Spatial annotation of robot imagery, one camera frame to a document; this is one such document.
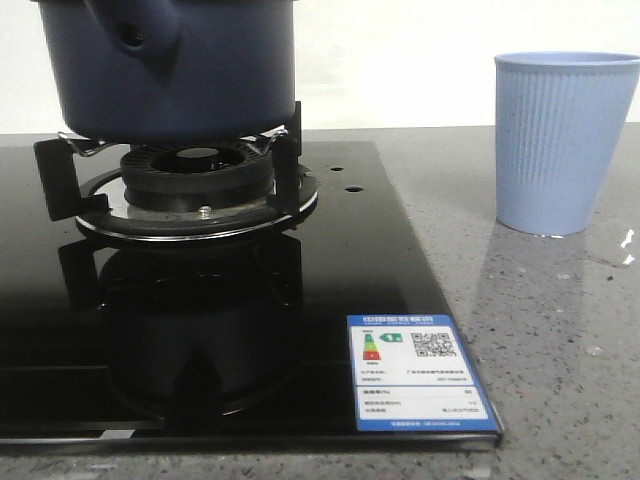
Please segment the light blue ribbed cup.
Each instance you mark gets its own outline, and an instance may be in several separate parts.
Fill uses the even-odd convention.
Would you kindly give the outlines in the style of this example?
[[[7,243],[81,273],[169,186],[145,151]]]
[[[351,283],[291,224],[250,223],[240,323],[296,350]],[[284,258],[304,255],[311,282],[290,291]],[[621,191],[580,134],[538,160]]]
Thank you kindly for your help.
[[[639,81],[636,55],[496,56],[496,217],[517,231],[587,228]]]

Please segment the black right pot support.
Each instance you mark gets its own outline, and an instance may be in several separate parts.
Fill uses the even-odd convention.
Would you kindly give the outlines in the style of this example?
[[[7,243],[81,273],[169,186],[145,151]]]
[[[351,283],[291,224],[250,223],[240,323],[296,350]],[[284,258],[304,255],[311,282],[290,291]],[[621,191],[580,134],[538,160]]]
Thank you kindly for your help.
[[[74,160],[108,148],[108,143],[71,139],[64,134],[34,144],[34,154],[49,217],[75,220],[86,236],[103,242],[128,244],[195,244],[251,241],[274,231],[295,227],[314,210],[318,186],[300,164],[301,110],[272,135],[251,135],[221,141],[246,141],[271,156],[273,186],[254,200],[224,208],[201,206],[195,211],[169,212],[136,207],[125,199],[118,168],[78,182]]]

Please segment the dark blue cooking pot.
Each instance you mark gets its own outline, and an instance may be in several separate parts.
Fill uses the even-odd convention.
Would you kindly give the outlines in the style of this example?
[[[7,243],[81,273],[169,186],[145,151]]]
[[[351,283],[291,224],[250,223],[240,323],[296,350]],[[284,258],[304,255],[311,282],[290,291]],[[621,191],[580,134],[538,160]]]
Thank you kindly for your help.
[[[62,116],[115,143],[242,137],[295,110],[289,1],[42,1]]]

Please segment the black glass gas stove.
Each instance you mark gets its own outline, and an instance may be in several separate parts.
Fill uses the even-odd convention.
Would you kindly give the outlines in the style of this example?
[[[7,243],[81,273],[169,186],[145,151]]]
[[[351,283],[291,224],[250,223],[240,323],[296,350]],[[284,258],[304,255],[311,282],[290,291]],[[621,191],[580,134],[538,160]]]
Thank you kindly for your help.
[[[446,314],[368,142],[310,143],[296,229],[113,248],[48,218],[30,145],[1,150],[1,450],[489,450],[489,433],[361,432],[347,317]]]

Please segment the black right gas burner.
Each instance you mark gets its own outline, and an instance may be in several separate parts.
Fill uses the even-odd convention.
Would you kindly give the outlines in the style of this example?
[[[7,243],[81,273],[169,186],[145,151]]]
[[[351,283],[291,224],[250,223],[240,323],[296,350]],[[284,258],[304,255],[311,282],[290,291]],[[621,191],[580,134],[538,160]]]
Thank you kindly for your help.
[[[273,186],[271,156],[241,140],[144,146],[123,156],[120,167],[125,199],[155,211],[230,207]]]

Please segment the blue energy label sticker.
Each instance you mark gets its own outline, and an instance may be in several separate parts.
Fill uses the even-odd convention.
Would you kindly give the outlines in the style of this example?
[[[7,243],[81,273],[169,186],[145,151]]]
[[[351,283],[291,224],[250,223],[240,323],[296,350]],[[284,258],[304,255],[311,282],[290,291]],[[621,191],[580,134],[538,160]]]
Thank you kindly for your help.
[[[347,330],[359,431],[500,432],[451,316],[349,315]]]

